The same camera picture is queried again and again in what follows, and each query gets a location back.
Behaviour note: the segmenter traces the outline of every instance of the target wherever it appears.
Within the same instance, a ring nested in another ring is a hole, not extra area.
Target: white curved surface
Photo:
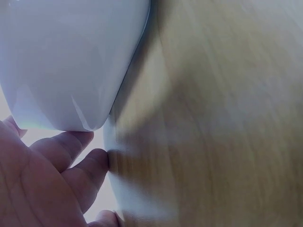
[[[100,128],[149,10],[150,0],[2,1],[0,83],[18,126]]]

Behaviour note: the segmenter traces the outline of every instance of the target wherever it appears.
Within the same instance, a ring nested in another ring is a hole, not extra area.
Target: wooden surface
[[[303,226],[302,12],[158,2],[105,125],[126,227]]]

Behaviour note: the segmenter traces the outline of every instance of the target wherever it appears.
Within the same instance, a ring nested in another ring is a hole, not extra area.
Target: hand
[[[114,213],[103,211],[86,224],[108,170],[107,153],[91,151],[69,168],[91,142],[93,133],[64,132],[27,147],[12,117],[0,121],[1,227],[118,227]]]

